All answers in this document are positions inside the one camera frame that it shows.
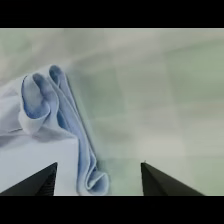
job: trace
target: crumpled cloth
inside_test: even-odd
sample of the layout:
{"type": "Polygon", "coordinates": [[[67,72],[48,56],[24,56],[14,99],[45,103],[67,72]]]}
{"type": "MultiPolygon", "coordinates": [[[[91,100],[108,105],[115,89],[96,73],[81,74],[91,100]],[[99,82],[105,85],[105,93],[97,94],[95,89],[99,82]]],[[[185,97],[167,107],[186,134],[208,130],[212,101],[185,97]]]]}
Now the crumpled cloth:
{"type": "Polygon", "coordinates": [[[0,88],[0,192],[58,162],[55,195],[106,195],[63,71],[29,74],[0,88]]]}

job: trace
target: towel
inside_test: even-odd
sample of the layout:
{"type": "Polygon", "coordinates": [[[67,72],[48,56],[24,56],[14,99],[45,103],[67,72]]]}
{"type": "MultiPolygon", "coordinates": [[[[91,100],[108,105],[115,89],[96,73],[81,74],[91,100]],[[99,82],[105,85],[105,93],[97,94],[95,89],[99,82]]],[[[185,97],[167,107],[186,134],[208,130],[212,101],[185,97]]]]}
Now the towel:
{"type": "Polygon", "coordinates": [[[58,162],[55,195],[106,195],[109,179],[82,124],[64,72],[17,78],[0,88],[0,192],[58,162]]]}

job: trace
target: blue cloth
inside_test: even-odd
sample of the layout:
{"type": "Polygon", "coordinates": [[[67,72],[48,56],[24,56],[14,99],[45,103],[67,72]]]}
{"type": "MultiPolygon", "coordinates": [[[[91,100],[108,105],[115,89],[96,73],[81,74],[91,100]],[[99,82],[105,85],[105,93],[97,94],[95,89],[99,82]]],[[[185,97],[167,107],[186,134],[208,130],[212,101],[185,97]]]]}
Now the blue cloth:
{"type": "Polygon", "coordinates": [[[107,194],[108,176],[96,167],[66,76],[58,66],[2,87],[0,108],[0,170],[11,164],[18,174],[0,171],[4,180],[0,191],[40,169],[40,164],[56,160],[60,161],[56,195],[107,194]]]}

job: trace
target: pale green surface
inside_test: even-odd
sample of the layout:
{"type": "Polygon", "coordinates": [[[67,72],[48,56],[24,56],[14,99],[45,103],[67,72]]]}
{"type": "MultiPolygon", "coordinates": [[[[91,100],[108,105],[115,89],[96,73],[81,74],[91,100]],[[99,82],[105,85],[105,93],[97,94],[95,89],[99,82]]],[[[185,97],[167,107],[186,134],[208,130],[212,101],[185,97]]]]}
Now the pale green surface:
{"type": "Polygon", "coordinates": [[[140,162],[224,195],[223,29],[0,29],[0,82],[64,67],[110,195],[140,162]]]}

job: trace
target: green and white checkered fabric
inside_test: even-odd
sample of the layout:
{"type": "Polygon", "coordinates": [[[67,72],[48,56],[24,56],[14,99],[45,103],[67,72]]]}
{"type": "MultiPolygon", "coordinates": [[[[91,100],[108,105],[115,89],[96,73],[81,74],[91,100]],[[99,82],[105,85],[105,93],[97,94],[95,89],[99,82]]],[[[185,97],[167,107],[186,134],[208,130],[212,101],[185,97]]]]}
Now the green and white checkered fabric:
{"type": "Polygon", "coordinates": [[[66,64],[110,195],[142,195],[142,161],[224,195],[224,29],[0,29],[0,84],[49,64],[66,64]]]}

